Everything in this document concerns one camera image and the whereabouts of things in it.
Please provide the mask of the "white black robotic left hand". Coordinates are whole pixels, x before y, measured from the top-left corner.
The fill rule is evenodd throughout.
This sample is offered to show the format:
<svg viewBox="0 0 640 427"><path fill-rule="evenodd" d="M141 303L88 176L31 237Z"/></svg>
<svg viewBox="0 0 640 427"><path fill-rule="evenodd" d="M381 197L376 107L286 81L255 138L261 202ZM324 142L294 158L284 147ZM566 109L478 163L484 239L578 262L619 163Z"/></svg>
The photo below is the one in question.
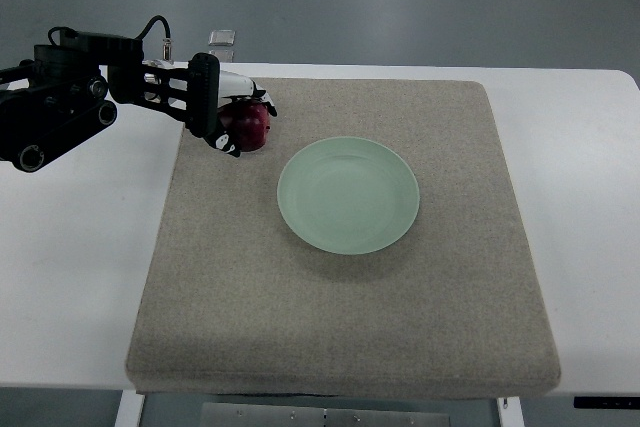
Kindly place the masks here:
<svg viewBox="0 0 640 427"><path fill-rule="evenodd" d="M270 129L271 118L277 116L275 104L264 88L249 77L222 71L219 83L216 127L214 132L205 136L204 139L210 147L234 157L239 157L242 153L248 152L241 152L239 147L234 143L218 117L218 111L225 105L238 101L257 101L264 103L270 113Z"/></svg>

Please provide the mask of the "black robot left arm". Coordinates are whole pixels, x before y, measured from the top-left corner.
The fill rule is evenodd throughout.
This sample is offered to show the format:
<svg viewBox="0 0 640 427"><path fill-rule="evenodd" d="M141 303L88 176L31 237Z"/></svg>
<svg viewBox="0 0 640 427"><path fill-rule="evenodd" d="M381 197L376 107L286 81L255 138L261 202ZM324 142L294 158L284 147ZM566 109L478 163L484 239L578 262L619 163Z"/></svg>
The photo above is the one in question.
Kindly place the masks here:
<svg viewBox="0 0 640 427"><path fill-rule="evenodd" d="M156 15L133 38L49 30L34 55L1 72L1 159L33 173L110 127L120 104L164 113L223 149L220 64L196 54L185 68L144 63L143 40L167 20Z"/></svg>

